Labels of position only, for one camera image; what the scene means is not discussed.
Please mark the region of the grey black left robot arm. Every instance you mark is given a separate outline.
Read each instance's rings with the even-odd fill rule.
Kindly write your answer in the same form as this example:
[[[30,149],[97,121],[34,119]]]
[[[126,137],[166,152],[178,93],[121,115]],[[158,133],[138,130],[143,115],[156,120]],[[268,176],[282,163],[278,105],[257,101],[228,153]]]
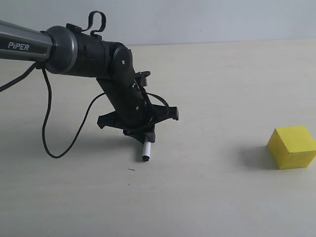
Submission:
[[[98,126],[122,129],[140,142],[146,138],[154,142],[157,123],[179,118],[178,109],[166,101],[151,103],[145,91],[150,72],[135,72],[130,49],[83,34],[75,25],[37,32],[1,21],[0,56],[34,61],[52,74],[95,78],[114,107],[98,118]]]

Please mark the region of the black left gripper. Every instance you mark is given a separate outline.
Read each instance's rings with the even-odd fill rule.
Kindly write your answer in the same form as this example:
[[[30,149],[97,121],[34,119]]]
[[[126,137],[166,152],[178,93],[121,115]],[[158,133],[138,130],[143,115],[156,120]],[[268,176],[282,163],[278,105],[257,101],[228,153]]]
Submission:
[[[103,129],[105,126],[118,128],[123,130],[125,136],[131,137],[145,143],[148,140],[151,143],[155,142],[155,130],[153,127],[167,119],[179,120],[179,111],[177,107],[169,107],[161,105],[153,105],[153,111],[149,115],[149,121],[138,126],[129,126],[124,123],[122,118],[118,115],[117,111],[111,112],[106,115],[99,116],[97,125]]]

